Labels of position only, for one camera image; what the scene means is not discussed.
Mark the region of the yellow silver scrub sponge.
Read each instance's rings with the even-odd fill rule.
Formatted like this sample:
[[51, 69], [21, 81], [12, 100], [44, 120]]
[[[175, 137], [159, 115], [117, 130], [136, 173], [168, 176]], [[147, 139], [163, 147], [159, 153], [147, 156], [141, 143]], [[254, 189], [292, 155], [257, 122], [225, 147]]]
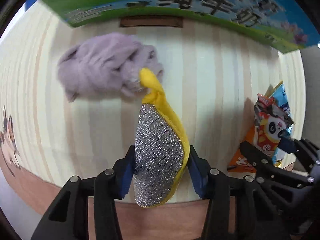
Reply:
[[143, 68], [139, 78], [148, 94], [142, 99], [136, 128], [133, 187], [136, 203], [151, 208], [165, 204], [175, 194], [190, 144], [156, 75]]

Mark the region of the blue tissue packet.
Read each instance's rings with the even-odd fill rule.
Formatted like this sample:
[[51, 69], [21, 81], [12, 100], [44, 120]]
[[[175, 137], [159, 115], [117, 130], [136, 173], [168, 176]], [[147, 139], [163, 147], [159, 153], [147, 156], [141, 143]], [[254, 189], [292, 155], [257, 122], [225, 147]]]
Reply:
[[[270, 85], [265, 96], [277, 106], [272, 106], [272, 109], [276, 111], [276, 117], [281, 118], [285, 123], [284, 128], [277, 133], [278, 138], [288, 138], [291, 135], [293, 121], [291, 120], [291, 109], [283, 81], [280, 81], [275, 87]], [[274, 166], [284, 168], [283, 160], [285, 156], [286, 153], [277, 147], [272, 156]]]

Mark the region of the purple fluffy cloth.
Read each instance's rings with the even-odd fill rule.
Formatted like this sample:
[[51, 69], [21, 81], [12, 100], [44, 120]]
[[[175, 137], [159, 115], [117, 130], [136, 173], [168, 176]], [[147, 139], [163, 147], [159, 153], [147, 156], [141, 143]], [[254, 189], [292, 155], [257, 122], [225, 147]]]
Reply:
[[130, 98], [144, 89], [139, 79], [143, 68], [162, 79], [164, 69], [157, 59], [156, 48], [133, 35], [113, 32], [67, 50], [58, 61], [57, 77], [70, 102], [99, 94]]

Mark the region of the cardboard milk box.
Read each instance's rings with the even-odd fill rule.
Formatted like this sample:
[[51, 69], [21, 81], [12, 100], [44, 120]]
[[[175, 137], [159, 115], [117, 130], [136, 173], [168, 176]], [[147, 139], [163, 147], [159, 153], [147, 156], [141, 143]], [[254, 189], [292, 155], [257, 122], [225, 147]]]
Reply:
[[126, 16], [168, 15], [218, 24], [282, 53], [319, 44], [319, 0], [41, 1], [72, 27]]

